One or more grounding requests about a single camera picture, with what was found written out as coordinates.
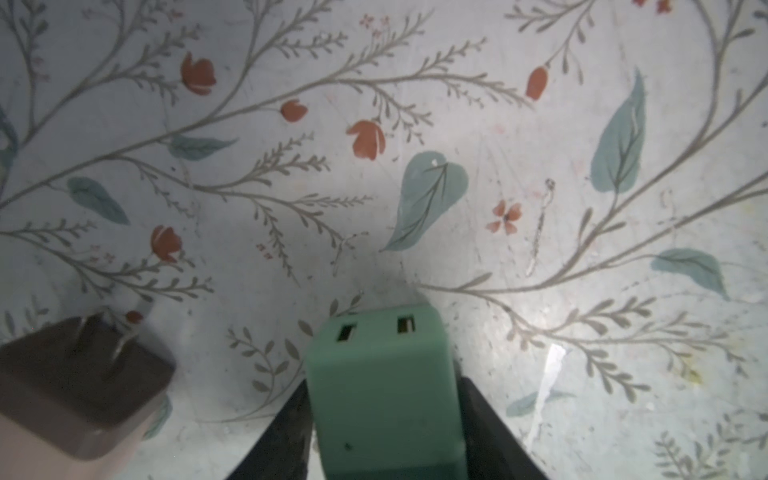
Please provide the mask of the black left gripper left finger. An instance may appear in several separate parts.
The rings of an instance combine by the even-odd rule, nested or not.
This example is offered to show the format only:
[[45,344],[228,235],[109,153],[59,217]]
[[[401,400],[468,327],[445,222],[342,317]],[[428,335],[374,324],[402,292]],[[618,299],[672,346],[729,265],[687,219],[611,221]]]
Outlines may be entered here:
[[313,431],[302,381],[227,480],[306,480]]

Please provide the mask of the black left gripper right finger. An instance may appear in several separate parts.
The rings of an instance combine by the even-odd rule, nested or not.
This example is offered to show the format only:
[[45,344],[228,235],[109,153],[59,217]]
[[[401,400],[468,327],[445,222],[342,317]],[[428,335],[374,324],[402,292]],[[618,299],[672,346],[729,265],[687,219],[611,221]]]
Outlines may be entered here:
[[458,394],[471,480],[547,480],[468,377]]

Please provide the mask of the green charger plug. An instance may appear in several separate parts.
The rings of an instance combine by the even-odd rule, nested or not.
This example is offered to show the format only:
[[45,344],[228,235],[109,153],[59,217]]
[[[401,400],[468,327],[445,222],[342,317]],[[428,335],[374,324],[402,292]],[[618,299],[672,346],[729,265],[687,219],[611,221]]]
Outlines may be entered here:
[[326,478],[467,478],[453,353],[433,306],[329,319],[305,370]]

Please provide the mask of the pink charger plug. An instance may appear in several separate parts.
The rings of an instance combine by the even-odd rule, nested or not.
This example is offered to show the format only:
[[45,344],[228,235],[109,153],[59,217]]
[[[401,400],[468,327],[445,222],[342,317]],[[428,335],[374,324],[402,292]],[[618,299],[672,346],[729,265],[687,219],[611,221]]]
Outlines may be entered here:
[[100,314],[1,348],[1,476],[110,479],[160,410],[174,363]]

